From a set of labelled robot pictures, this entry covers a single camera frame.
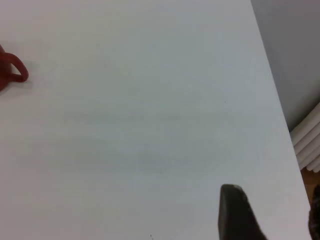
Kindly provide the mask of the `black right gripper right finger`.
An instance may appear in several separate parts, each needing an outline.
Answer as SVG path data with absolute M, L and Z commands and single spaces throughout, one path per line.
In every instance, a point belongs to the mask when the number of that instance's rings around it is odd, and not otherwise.
M 312 240 L 320 240 L 320 185 L 313 191 L 310 204 L 308 229 Z

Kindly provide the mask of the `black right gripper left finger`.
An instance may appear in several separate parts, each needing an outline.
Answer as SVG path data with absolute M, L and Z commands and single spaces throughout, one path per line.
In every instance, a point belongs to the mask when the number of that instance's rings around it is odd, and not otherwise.
M 221 240 L 265 240 L 243 189 L 234 184 L 220 188 L 218 234 Z

